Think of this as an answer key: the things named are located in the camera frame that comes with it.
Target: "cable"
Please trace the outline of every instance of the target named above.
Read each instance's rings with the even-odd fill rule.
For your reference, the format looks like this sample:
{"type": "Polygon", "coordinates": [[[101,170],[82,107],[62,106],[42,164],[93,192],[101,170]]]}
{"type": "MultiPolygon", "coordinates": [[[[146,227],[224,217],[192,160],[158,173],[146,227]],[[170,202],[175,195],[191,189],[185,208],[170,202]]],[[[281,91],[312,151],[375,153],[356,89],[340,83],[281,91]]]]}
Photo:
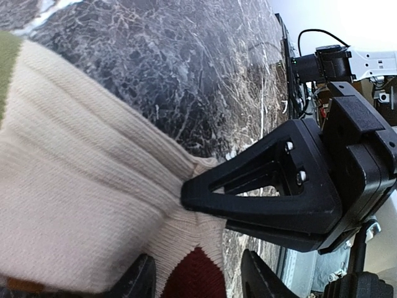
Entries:
{"type": "Polygon", "coordinates": [[[300,38],[301,38],[302,34],[304,34],[306,32],[321,32],[321,33],[327,34],[327,35],[331,36],[333,39],[335,39],[338,42],[340,42],[341,44],[343,44],[345,47],[349,47],[349,45],[347,43],[345,43],[343,40],[341,40],[340,38],[336,37],[334,34],[328,32],[326,30],[323,30],[323,29],[306,29],[306,30],[300,32],[299,36],[298,36],[298,51],[299,51],[299,55],[300,56],[302,56],[302,52],[300,50],[300,38]]]}

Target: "sock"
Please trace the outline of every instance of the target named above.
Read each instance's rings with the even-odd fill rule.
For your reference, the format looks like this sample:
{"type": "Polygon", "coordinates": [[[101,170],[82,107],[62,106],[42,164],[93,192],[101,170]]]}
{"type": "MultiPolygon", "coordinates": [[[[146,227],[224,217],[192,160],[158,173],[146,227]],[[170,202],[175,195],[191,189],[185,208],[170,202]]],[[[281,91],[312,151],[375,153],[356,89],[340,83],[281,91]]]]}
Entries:
{"type": "Polygon", "coordinates": [[[225,221],[179,202],[183,182],[215,162],[57,54],[4,33],[0,42],[0,274],[98,293],[147,252],[156,297],[225,297],[211,294],[225,291],[225,221]],[[181,277],[195,277],[196,293],[178,292],[181,277]]]}

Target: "red fabric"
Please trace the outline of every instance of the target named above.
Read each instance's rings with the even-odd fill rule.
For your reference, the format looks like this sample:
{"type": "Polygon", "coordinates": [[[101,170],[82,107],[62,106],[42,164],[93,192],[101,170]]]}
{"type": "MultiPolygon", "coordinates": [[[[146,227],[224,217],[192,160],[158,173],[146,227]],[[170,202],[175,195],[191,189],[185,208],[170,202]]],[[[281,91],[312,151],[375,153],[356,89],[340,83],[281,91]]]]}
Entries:
{"type": "Polygon", "coordinates": [[[161,298],[226,298],[220,268],[201,247],[191,251],[173,270],[161,298]]]}

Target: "dark marble tabletop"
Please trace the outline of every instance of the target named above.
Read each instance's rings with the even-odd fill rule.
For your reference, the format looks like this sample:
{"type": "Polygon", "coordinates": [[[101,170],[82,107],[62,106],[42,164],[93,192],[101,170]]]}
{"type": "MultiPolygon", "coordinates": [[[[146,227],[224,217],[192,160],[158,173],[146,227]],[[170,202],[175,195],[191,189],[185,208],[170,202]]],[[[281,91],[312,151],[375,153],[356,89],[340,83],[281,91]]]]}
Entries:
{"type": "MultiPolygon", "coordinates": [[[[196,156],[231,158],[287,118],[282,33],[266,0],[3,0],[1,29],[59,53],[196,156]]],[[[225,243],[226,259],[250,246],[277,262],[268,243],[225,243]]],[[[240,297],[239,279],[226,280],[240,297]]]]}

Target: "green fabric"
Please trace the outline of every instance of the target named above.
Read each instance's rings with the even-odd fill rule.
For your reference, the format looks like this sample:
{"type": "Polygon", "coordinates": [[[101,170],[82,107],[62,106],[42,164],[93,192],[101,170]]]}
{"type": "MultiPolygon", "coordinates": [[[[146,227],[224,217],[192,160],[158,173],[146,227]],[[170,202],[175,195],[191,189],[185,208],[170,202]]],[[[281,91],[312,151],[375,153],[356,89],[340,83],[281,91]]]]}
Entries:
{"type": "Polygon", "coordinates": [[[4,117],[12,69],[17,60],[21,43],[22,39],[8,32],[0,31],[0,126],[4,117]]]}

